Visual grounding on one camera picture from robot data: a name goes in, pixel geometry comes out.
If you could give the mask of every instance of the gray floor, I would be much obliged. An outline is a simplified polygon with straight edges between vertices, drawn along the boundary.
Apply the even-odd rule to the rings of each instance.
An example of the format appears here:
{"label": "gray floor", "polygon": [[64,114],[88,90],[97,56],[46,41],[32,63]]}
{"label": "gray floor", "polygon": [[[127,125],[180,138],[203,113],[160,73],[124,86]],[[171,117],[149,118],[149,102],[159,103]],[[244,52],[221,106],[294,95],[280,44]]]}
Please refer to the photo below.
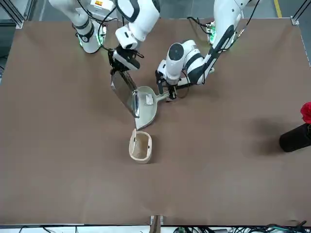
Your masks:
{"label": "gray floor", "polygon": [[[214,0],[160,0],[160,4],[161,17],[163,18],[213,17]],[[250,17],[252,11],[253,7],[246,7],[244,10],[245,17]],[[273,0],[264,0],[255,11],[254,17],[276,17]],[[67,21],[68,18],[52,8],[47,0],[37,0],[31,20]]]}
{"label": "gray floor", "polygon": [[[304,0],[278,0],[282,16],[293,16],[299,7],[303,4]],[[299,18],[299,28],[301,30],[302,39],[306,48],[308,57],[311,56],[311,5]]]}

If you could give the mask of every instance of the black cable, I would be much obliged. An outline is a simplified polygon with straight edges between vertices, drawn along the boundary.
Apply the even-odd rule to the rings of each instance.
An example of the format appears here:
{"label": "black cable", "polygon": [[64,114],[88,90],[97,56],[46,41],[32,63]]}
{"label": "black cable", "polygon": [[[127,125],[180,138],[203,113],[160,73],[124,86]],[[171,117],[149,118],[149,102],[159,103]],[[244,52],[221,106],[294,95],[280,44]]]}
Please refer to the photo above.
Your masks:
{"label": "black cable", "polygon": [[301,5],[301,7],[298,9],[298,11],[294,14],[293,18],[295,18],[295,16],[298,14],[298,12],[304,6],[304,4],[306,4],[306,2],[307,2],[307,0],[304,1],[304,3]]}
{"label": "black cable", "polygon": [[22,226],[21,228],[20,228],[20,230],[19,230],[19,232],[18,233],[21,233],[21,231],[24,229],[24,228],[27,228],[28,226]]}
{"label": "black cable", "polygon": [[100,30],[101,30],[101,27],[102,27],[103,24],[105,23],[105,20],[109,17],[109,15],[112,14],[112,12],[115,11],[115,9],[116,9],[116,6],[112,9],[112,11],[110,11],[110,12],[106,15],[106,17],[102,20],[101,24],[99,25],[98,31],[97,31],[97,36],[98,36],[99,42],[100,42],[100,44],[101,44],[101,47],[102,47],[104,50],[108,51],[108,52],[110,52],[112,49],[107,49],[107,48],[101,43],[99,33],[100,33]]}
{"label": "black cable", "polygon": [[113,20],[118,20],[118,19],[117,19],[117,18],[112,18],[112,19],[110,19],[110,20],[106,20],[105,23],[110,22],[110,21],[113,21]]}
{"label": "black cable", "polygon": [[255,13],[255,10],[256,10],[256,8],[257,8],[257,6],[258,6],[259,2],[260,2],[260,0],[258,0],[258,1],[257,1],[256,5],[255,5],[255,7],[254,7],[254,9],[253,9],[253,12],[252,12],[252,14],[251,14],[251,17],[248,19],[248,22],[247,22],[247,24],[246,24],[246,25],[248,25],[248,24],[249,24],[249,22],[251,21],[251,19],[252,19],[252,17],[253,17],[253,15],[254,15],[254,13]]}
{"label": "black cable", "polygon": [[300,15],[297,16],[297,20],[299,19],[299,17],[302,15],[302,13],[305,12],[305,10],[307,9],[307,7],[310,5],[311,1],[308,3],[308,5],[305,7],[305,9],[303,9],[303,11],[300,13]]}
{"label": "black cable", "polygon": [[85,13],[87,13],[87,15],[88,15],[91,19],[96,20],[97,22],[100,22],[100,21],[101,21],[100,19],[97,19],[97,18],[93,17],[92,13],[91,13],[89,10],[86,10],[86,9],[84,8],[84,6],[81,4],[80,0],[77,0],[77,2],[79,3],[79,5],[82,7],[82,9],[85,11]]}
{"label": "black cable", "polygon": [[254,9],[253,9],[253,12],[252,12],[252,14],[251,14],[251,17],[248,19],[248,22],[246,23],[246,25],[244,26],[244,28],[239,32],[238,37],[231,43],[231,45],[229,46],[229,48],[227,48],[227,49],[222,49],[221,52],[229,50],[229,49],[233,46],[233,44],[240,38],[240,36],[242,35],[242,33],[244,32],[244,30],[245,30],[246,27],[248,26],[249,22],[251,21],[251,19],[252,19],[253,15],[254,15],[254,12],[255,12],[255,10],[256,10],[256,8],[257,8],[259,2],[260,2],[260,0],[257,1],[256,5],[255,5],[255,7],[254,7]]}
{"label": "black cable", "polygon": [[203,24],[203,23],[201,23],[200,20],[199,20],[199,18],[195,19],[195,18],[193,18],[193,17],[187,17],[187,19],[192,19],[194,22],[196,22],[196,23],[200,26],[201,30],[202,30],[205,34],[207,34],[207,35],[212,35],[212,33],[206,32],[206,31],[204,30],[204,28],[203,28],[203,27],[207,27],[208,24]]}
{"label": "black cable", "polygon": [[186,96],[188,95],[188,93],[189,93],[189,89],[190,89],[189,79],[188,79],[188,77],[187,77],[186,73],[185,73],[183,70],[182,70],[182,72],[183,72],[184,76],[185,76],[185,77],[186,77],[186,79],[187,79],[188,87],[187,87],[187,92],[185,93],[185,95],[184,95],[184,96],[182,96],[182,97],[177,96],[179,99],[183,99],[184,97],[186,97]]}
{"label": "black cable", "polygon": [[6,58],[6,59],[7,59],[8,56],[9,56],[8,54],[7,54],[7,55],[4,55],[4,56],[1,56],[0,59],[1,59],[1,58]]}
{"label": "black cable", "polygon": [[46,229],[45,227],[42,227],[42,228],[43,228],[43,230],[45,230],[46,232],[52,233],[50,230]]}
{"label": "black cable", "polygon": [[203,27],[206,27],[206,26],[207,26],[207,24],[201,23],[200,20],[199,20],[199,18],[197,18],[197,20],[196,20],[196,19],[193,18],[193,17],[187,17],[187,19],[192,19],[194,22],[196,22],[197,24],[199,24],[199,25],[201,25],[201,26],[203,26]]}
{"label": "black cable", "polygon": [[193,230],[196,232],[196,233],[199,233],[194,227],[190,227],[192,229],[192,232]]}

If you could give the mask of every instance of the metal frame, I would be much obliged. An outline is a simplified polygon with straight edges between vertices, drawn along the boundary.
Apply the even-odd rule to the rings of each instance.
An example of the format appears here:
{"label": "metal frame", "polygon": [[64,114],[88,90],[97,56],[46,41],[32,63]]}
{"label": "metal frame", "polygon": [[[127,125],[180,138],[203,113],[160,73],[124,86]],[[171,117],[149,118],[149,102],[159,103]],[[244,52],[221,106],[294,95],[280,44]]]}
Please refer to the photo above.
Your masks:
{"label": "metal frame", "polygon": [[11,17],[13,22],[16,23],[16,28],[21,29],[26,18],[19,12],[14,4],[10,0],[0,0],[0,5],[3,7],[4,11]]}
{"label": "metal frame", "polygon": [[291,16],[291,20],[292,20],[292,24],[293,25],[299,25],[299,17],[305,12],[305,10],[307,9],[307,7],[311,4],[311,0],[309,1],[309,3],[305,6],[306,2],[308,0],[305,0],[304,3],[300,6],[300,8],[296,11],[296,13],[294,14],[294,16]]}

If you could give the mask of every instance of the black cylinder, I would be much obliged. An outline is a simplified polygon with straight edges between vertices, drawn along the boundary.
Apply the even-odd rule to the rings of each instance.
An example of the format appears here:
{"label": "black cylinder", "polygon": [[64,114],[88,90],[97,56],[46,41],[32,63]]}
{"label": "black cylinder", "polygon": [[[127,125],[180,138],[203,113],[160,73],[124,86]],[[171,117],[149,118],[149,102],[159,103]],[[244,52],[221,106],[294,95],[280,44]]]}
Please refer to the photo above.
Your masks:
{"label": "black cylinder", "polygon": [[279,143],[285,152],[292,152],[311,145],[309,124],[303,124],[280,137]]}

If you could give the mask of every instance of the wire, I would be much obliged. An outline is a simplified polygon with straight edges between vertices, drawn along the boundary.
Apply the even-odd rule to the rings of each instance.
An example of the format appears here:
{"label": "wire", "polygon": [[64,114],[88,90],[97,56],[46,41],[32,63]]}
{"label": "wire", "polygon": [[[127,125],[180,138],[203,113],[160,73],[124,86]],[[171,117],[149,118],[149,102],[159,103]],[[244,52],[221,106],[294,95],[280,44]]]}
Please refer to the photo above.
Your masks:
{"label": "wire", "polygon": [[87,15],[88,15],[91,19],[96,20],[97,22],[100,22],[100,21],[101,21],[100,19],[95,18],[95,17],[93,16],[93,14],[92,14],[89,10],[86,10],[86,9],[84,8],[84,6],[81,4],[80,0],[77,0],[77,2],[79,3],[79,5],[82,7],[82,9],[85,11],[85,13],[87,13]]}
{"label": "wire", "polygon": [[199,18],[195,19],[195,18],[193,18],[193,17],[187,17],[187,19],[192,19],[194,22],[196,22],[197,24],[199,24],[199,25],[201,25],[201,26],[203,26],[203,27],[206,27],[206,26],[207,26],[207,24],[201,23],[200,20],[199,20]]}
{"label": "wire", "polygon": [[206,32],[206,31],[204,30],[204,28],[203,28],[203,27],[207,27],[208,23],[207,23],[207,24],[201,23],[200,20],[199,20],[199,18],[195,19],[195,18],[193,18],[193,17],[187,17],[187,19],[192,19],[194,22],[196,22],[196,23],[200,26],[201,30],[202,30],[205,34],[207,34],[207,35],[212,35],[212,33]]}
{"label": "wire", "polygon": [[183,99],[183,98],[185,98],[185,97],[188,95],[188,93],[189,93],[189,89],[190,89],[189,79],[188,79],[188,77],[187,77],[186,73],[185,73],[183,70],[182,70],[182,72],[183,72],[184,76],[185,76],[185,77],[186,77],[186,79],[187,79],[187,84],[188,84],[188,86],[187,86],[187,92],[185,93],[185,95],[184,95],[184,96],[182,96],[182,97],[177,96],[179,99]]}
{"label": "wire", "polygon": [[7,55],[4,55],[4,56],[1,56],[0,59],[1,59],[1,58],[7,59],[8,56],[9,56],[8,54],[7,54]]}
{"label": "wire", "polygon": [[113,20],[119,20],[119,19],[118,18],[112,18],[110,20],[106,20],[105,22],[107,23],[107,22],[110,22],[110,21],[113,21]]}
{"label": "wire", "polygon": [[98,40],[99,40],[99,42],[100,42],[100,44],[101,44],[101,47],[102,47],[104,50],[108,51],[108,52],[112,51],[112,49],[107,49],[107,48],[101,43],[99,33],[100,33],[100,30],[101,30],[101,27],[102,27],[103,24],[105,23],[105,20],[109,17],[109,15],[112,14],[112,12],[115,11],[115,9],[116,9],[116,6],[112,9],[112,11],[110,11],[110,12],[106,15],[106,17],[102,20],[101,24],[99,25],[98,31],[97,31],[97,36],[98,36]]}
{"label": "wire", "polygon": [[229,49],[233,46],[233,44],[240,38],[240,36],[242,35],[242,33],[244,32],[244,30],[245,30],[246,27],[248,26],[249,22],[251,21],[251,19],[252,19],[253,15],[254,15],[254,12],[255,12],[255,10],[256,10],[256,8],[257,8],[259,2],[260,2],[260,0],[257,1],[256,5],[255,5],[255,7],[254,7],[254,9],[253,9],[253,12],[252,12],[252,14],[251,14],[251,17],[248,19],[248,22],[246,23],[246,25],[244,26],[244,28],[239,32],[238,37],[231,43],[231,45],[229,46],[229,48],[227,48],[227,49],[222,49],[221,52],[229,50]]}
{"label": "wire", "polygon": [[18,233],[21,233],[21,231],[24,229],[24,228],[27,228],[28,226],[22,226],[21,228],[20,228],[20,230],[19,230],[19,232]]}
{"label": "wire", "polygon": [[43,230],[45,230],[46,232],[52,233],[50,230],[46,229],[45,227],[42,227],[42,228],[43,228]]}

